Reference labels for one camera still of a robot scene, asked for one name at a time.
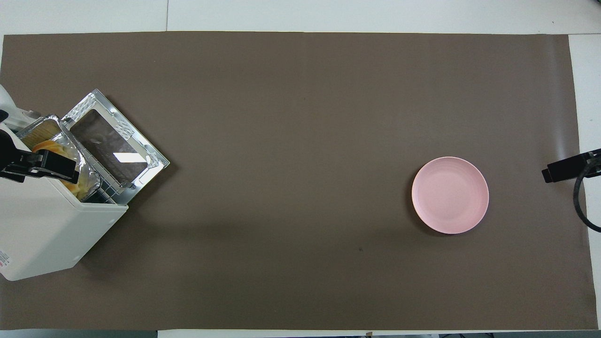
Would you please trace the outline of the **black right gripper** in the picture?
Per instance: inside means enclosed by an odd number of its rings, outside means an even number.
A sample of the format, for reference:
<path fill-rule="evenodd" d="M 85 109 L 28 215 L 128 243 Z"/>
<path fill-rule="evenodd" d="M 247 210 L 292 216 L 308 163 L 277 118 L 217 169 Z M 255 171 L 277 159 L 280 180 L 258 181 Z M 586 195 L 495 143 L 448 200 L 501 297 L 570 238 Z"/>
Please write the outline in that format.
<path fill-rule="evenodd" d="M 575 155 L 548 164 L 542 171 L 543 179 L 546 183 L 575 179 L 584 171 L 586 166 L 589 169 L 585 178 L 601 175 L 601 150 L 599 148 L 585 152 L 585 155 Z"/>

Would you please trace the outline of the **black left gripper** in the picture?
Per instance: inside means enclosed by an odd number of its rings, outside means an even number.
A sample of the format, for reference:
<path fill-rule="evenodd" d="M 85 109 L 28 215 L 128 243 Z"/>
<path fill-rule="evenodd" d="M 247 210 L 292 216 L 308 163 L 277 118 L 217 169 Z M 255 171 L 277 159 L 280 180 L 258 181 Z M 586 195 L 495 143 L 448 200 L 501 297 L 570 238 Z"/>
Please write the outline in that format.
<path fill-rule="evenodd" d="M 23 183 L 24 178 L 32 169 L 30 152 L 21 151 L 9 134 L 0 131 L 0 177 L 17 183 Z M 47 149 L 34 153 L 33 174 L 35 177 L 60 179 L 71 184 L 79 180 L 78 164 L 65 156 Z"/>

